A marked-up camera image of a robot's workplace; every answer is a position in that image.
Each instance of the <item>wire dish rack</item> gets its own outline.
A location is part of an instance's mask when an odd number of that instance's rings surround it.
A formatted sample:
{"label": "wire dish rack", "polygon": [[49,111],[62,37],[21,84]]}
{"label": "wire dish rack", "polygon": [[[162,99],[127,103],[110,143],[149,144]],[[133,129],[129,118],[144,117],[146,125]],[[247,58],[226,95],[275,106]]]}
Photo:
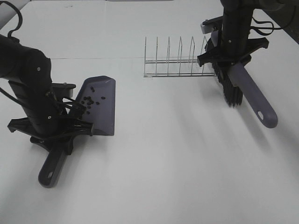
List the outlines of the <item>wire dish rack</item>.
{"label": "wire dish rack", "polygon": [[[158,57],[159,52],[159,40],[156,40],[156,50],[153,57],[147,58],[147,37],[145,37],[144,46],[144,77],[214,77],[215,73],[205,69],[205,66],[199,67],[197,63],[197,56],[195,56],[195,41],[194,37],[191,38],[191,44],[189,48],[189,56],[182,56],[183,52],[183,40],[179,38],[178,44],[178,56],[171,56],[171,40],[168,37],[166,57]],[[201,45],[200,54],[204,50],[204,46],[207,44],[207,39],[204,40]]]}

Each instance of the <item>white table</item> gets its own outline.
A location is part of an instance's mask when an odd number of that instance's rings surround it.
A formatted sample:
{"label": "white table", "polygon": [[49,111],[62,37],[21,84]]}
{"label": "white table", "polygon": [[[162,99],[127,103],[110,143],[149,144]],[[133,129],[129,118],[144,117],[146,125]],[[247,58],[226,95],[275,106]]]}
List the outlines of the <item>white table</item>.
{"label": "white table", "polygon": [[247,66],[278,114],[275,129],[246,100],[229,108],[214,78],[143,78],[146,35],[202,40],[199,24],[221,12],[217,0],[27,4],[15,36],[53,59],[53,81],[77,84],[76,95],[88,77],[116,79],[115,136],[77,137],[57,186],[45,189],[37,175],[47,153],[8,131],[24,113],[1,97],[0,223],[297,224],[295,41],[275,32]]}

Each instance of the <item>table surface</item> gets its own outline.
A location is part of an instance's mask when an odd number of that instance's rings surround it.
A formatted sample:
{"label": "table surface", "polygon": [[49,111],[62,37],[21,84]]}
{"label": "table surface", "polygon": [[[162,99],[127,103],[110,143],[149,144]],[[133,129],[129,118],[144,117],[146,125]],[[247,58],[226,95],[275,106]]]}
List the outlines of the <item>table surface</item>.
{"label": "table surface", "polygon": [[229,108],[213,77],[143,78],[144,37],[201,43],[200,23],[222,13],[217,0],[33,1],[22,13],[15,36],[52,58],[54,82],[76,84],[76,96],[88,77],[116,80],[115,136],[77,137],[45,189],[47,153],[8,131],[24,112],[1,97],[0,223],[299,222],[299,46],[284,31],[246,66],[278,114],[267,129],[246,100]]}

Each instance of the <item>brush handle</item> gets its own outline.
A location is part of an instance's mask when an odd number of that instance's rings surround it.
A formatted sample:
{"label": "brush handle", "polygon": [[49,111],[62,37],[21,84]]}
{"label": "brush handle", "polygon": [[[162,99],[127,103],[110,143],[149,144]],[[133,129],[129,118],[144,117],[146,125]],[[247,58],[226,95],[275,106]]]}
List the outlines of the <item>brush handle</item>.
{"label": "brush handle", "polygon": [[268,128],[275,128],[278,117],[274,109],[253,81],[241,63],[231,66],[228,76],[234,86],[238,86],[259,120]]}

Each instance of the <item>white wall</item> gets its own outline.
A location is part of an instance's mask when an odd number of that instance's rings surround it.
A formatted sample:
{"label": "white wall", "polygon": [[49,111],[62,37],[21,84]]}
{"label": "white wall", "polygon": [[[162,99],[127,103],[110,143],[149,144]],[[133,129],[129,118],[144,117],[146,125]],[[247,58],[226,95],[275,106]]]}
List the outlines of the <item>white wall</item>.
{"label": "white wall", "polygon": [[[23,8],[30,0],[8,0],[13,3],[18,9]],[[6,4],[0,6],[0,28],[2,28],[13,16],[14,10]]]}

